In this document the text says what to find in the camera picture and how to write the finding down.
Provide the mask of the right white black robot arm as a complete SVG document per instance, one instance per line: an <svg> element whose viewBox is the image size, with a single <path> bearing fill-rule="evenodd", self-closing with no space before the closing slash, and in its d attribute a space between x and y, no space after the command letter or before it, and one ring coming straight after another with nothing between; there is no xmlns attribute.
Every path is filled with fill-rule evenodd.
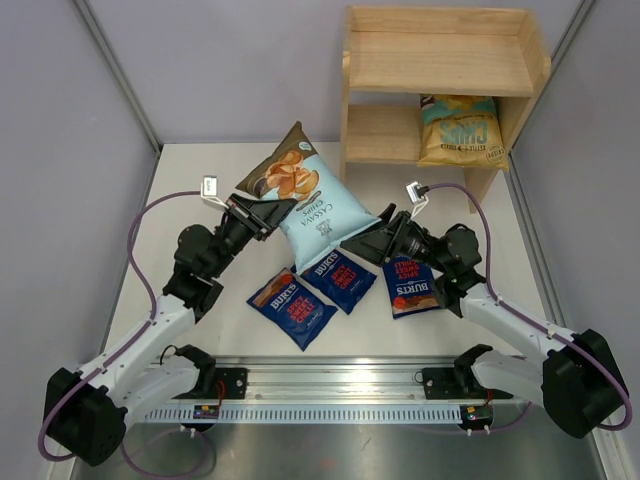
<svg viewBox="0 0 640 480"><path fill-rule="evenodd" d="M456 224L435 237L406 211L389 206L382 220L348 240L342 248L382 266L404 256L438 272L431 289L438 304L482 326L520 352L504 355L491 347L471 349L454 371L456 389L476 396L499 390L542 407L566 434L581 439L606 419L624 411L617 429L625 429L633 409L628 390L608 343L588 329L581 334L509 305L493 289L490 276L476 267L487 262L475 232Z"/></svg>

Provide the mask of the light blue cassava chips bag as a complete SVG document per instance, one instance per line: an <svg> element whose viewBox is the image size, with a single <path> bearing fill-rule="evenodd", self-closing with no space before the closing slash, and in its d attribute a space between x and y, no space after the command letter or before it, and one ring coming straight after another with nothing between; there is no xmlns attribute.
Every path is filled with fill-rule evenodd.
<svg viewBox="0 0 640 480"><path fill-rule="evenodd" d="M297 121L273 153L236 188L261 200L296 207L280 224L302 272L340 243L380 222L333 174Z"/></svg>

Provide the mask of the large yellow kettle chips bag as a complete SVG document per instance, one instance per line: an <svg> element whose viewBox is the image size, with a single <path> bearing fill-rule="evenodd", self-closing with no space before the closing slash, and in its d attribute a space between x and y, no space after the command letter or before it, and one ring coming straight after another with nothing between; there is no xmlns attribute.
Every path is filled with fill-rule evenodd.
<svg viewBox="0 0 640 480"><path fill-rule="evenodd" d="M420 166L508 169L494 99L422 94Z"/></svg>

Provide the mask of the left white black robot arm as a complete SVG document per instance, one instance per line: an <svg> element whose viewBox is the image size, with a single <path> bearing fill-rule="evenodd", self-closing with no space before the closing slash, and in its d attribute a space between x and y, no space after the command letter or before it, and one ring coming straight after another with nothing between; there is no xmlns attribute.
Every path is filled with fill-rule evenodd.
<svg viewBox="0 0 640 480"><path fill-rule="evenodd" d="M147 316L106 352L50 377L37 439L44 459L78 457L97 466L150 411L186 392L203 398L214 390L215 361L197 348L152 373L145 369L212 309L223 290L219 277L244 247L266 240L297 205L294 199L252 200L237 194L215 203L223 211L219 225L182 230L172 275L161 295L151 295Z"/></svg>

